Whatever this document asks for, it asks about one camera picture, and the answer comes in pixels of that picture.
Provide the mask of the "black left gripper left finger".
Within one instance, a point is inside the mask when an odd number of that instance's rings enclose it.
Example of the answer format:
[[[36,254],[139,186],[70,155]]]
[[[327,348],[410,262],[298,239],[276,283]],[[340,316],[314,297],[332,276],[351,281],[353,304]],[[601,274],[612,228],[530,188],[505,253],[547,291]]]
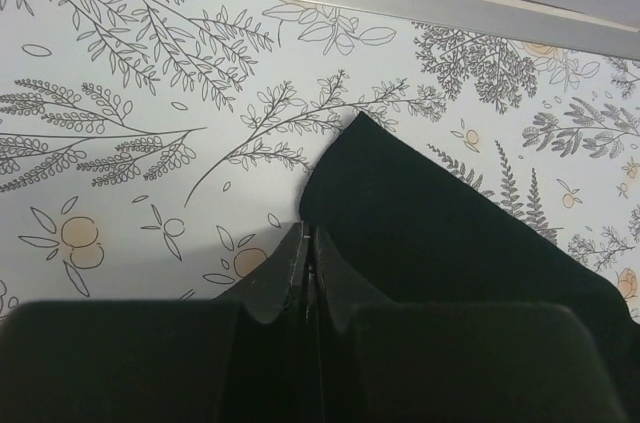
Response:
[[[1,326],[5,422],[288,422],[306,227],[212,300],[40,301]]]

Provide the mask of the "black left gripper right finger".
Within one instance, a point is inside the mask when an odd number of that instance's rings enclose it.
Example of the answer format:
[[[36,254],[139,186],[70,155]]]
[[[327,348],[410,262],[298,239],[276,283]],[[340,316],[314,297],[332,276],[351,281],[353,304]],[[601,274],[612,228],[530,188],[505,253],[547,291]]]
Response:
[[[587,328],[529,303],[400,304],[314,233],[328,422],[625,422]]]

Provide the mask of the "black t-shirt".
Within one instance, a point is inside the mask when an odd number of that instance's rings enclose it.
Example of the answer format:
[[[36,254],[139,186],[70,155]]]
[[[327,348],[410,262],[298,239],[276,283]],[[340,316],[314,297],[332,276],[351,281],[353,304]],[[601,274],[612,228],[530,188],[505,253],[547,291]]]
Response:
[[[357,116],[326,149],[299,214],[394,301],[569,308],[638,420],[639,326],[619,290],[370,117]]]

